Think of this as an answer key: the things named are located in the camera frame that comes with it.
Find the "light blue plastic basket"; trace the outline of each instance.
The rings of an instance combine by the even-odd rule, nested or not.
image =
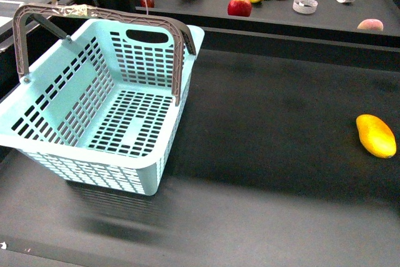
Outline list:
[[[188,26],[197,51],[204,31]],[[161,33],[144,43],[129,31]],[[0,104],[0,142],[60,177],[152,195],[159,186],[197,54],[184,47],[180,102],[174,39],[159,26],[91,19],[29,68]]]

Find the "peach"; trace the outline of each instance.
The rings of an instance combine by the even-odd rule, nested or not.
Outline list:
[[[357,29],[368,29],[373,31],[383,31],[383,23],[378,19],[365,19],[358,24]]]

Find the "gray basket handle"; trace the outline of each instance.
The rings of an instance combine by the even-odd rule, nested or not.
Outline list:
[[[29,16],[40,22],[60,38],[69,36],[52,22],[42,15],[67,17],[67,18],[96,18],[115,20],[122,23],[160,26],[167,29],[174,38],[174,59],[172,68],[172,95],[176,97],[175,105],[178,105],[181,98],[181,81],[183,68],[184,42],[191,54],[196,54],[193,37],[190,29],[181,21],[159,16],[125,13],[110,9],[97,8],[93,6],[73,5],[61,6],[51,4],[26,4],[17,9],[12,21],[14,32],[14,45],[16,53],[17,72],[19,78],[29,74],[28,49],[26,44],[26,21]]]

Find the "apple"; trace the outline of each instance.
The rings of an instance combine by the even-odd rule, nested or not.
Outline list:
[[[153,8],[154,7],[154,0],[140,0],[140,5],[142,7],[146,7],[146,3],[148,8]]]
[[[251,9],[250,0],[231,0],[227,7],[227,14],[230,16],[249,17]]]

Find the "mango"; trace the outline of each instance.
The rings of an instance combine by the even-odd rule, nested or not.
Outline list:
[[[361,144],[378,158],[389,159],[396,154],[396,139],[390,127],[378,117],[362,114],[356,118]]]

